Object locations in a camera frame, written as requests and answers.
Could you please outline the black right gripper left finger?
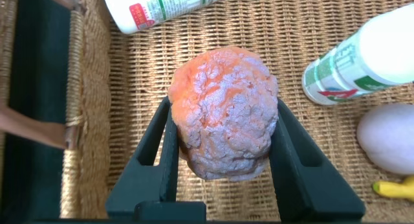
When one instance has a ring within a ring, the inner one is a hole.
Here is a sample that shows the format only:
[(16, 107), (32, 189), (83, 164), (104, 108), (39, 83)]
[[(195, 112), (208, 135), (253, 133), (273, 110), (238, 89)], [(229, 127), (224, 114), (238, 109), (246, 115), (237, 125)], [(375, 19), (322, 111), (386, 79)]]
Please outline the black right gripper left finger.
[(133, 221), (206, 221), (206, 205), (177, 201), (179, 140), (165, 97), (124, 171), (105, 209), (111, 219)]

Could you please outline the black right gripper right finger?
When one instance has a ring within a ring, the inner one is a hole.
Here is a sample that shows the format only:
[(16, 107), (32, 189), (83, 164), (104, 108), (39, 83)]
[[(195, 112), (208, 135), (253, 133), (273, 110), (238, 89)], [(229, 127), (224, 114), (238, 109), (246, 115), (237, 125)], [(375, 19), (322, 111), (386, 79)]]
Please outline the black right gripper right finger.
[(282, 221), (361, 221), (365, 205), (287, 105), (278, 102), (270, 168)]

